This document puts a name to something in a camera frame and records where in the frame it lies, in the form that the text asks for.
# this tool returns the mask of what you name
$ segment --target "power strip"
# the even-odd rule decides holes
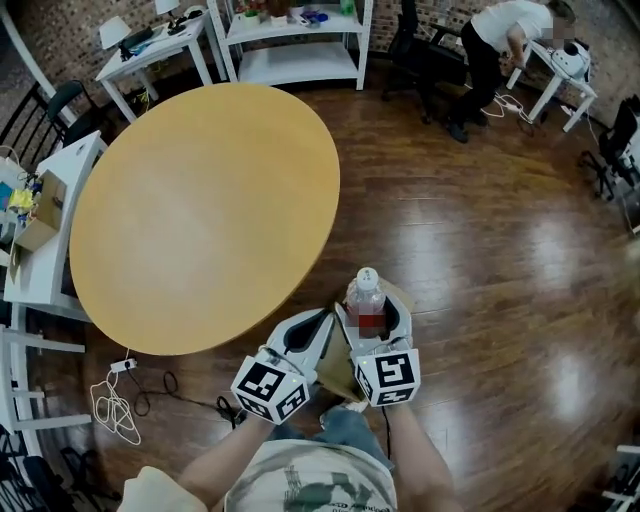
[[[111,371],[113,373],[126,372],[127,370],[133,370],[136,366],[138,366],[138,363],[136,363],[135,358],[130,357],[129,359],[125,359],[124,361],[111,363]]]

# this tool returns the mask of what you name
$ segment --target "bottle cap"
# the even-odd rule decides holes
[[[356,285],[359,290],[370,292],[378,286],[379,281],[378,273],[371,267],[364,267],[358,270]]]

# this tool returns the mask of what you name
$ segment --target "person's arm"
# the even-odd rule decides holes
[[[189,464],[178,483],[211,509],[236,483],[274,425],[253,414],[222,441]]]
[[[518,69],[524,69],[526,65],[524,62],[524,44],[526,41],[527,35],[519,23],[516,23],[507,32],[507,42],[511,49],[513,65]]]
[[[387,416],[394,463],[414,512],[462,512],[451,472],[409,406],[391,406]]]

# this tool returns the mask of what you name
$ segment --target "black and white marker cube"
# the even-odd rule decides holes
[[[309,401],[304,377],[247,356],[231,385],[241,407],[280,425]]]
[[[420,387],[418,350],[356,358],[356,380],[374,407],[408,402]]]

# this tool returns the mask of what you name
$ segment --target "round wooden table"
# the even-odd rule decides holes
[[[82,191],[70,242],[80,302],[139,352],[225,343],[307,275],[339,189],[331,135],[294,96],[251,84],[176,96],[116,139]]]

